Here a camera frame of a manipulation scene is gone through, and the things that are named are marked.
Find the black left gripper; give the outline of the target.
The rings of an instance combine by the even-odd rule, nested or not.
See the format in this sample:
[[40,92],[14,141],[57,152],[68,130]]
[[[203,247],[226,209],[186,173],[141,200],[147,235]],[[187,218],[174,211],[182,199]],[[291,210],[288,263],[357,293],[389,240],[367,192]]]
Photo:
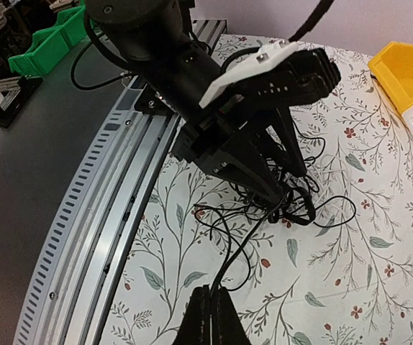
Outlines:
[[198,120],[186,122],[173,156],[276,204],[283,191],[269,162],[293,176],[307,173],[290,107],[328,97],[340,80],[325,50],[297,51],[272,71],[230,86]]

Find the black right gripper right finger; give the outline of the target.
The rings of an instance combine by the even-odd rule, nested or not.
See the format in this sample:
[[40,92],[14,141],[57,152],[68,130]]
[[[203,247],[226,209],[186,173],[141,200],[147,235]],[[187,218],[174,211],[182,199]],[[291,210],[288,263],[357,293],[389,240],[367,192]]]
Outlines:
[[229,291],[221,287],[212,304],[212,344],[250,345]]

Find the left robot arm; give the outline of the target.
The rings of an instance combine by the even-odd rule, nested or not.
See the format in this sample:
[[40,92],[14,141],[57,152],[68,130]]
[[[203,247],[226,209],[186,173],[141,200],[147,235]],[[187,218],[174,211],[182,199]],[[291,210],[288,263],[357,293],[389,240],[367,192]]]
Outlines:
[[114,63],[141,75],[184,119],[177,159],[270,204],[286,192],[271,163],[306,174],[289,109],[328,97],[340,82],[325,50],[278,40],[226,68],[186,34],[178,1],[87,1],[85,9],[85,23],[119,51]]

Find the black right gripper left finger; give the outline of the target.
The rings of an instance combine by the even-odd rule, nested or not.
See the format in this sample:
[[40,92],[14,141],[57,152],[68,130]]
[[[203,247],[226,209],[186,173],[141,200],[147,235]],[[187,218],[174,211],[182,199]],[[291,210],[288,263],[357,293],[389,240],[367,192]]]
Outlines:
[[211,344],[211,303],[209,286],[194,288],[172,345]]

